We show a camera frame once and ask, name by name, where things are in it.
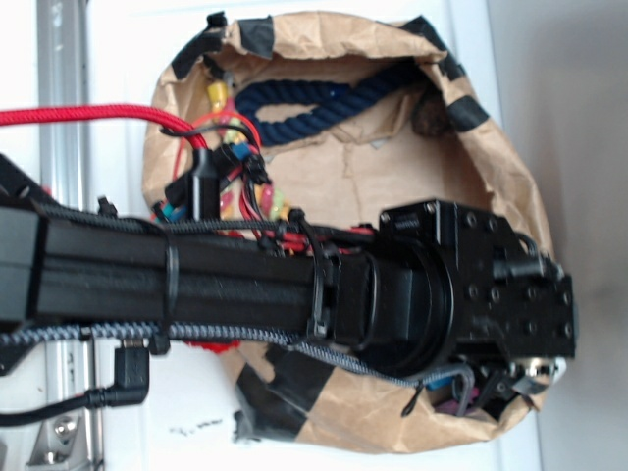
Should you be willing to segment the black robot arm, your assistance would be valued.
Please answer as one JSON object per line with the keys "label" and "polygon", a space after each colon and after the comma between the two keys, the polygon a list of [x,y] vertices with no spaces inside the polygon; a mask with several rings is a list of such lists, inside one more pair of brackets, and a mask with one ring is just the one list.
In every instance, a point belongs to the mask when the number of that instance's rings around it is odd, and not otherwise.
{"label": "black robot arm", "polygon": [[572,282],[502,217],[446,201],[365,234],[252,221],[155,226],[59,205],[1,162],[1,341],[84,337],[323,346],[412,381],[449,363],[515,378],[576,352]]}

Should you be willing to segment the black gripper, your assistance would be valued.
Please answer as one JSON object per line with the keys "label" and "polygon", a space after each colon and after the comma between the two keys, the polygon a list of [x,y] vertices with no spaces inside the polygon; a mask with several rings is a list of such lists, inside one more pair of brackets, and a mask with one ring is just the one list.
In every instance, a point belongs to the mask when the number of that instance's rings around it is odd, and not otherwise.
{"label": "black gripper", "polygon": [[384,211],[380,288],[386,375],[575,356],[570,276],[494,213],[441,200]]}

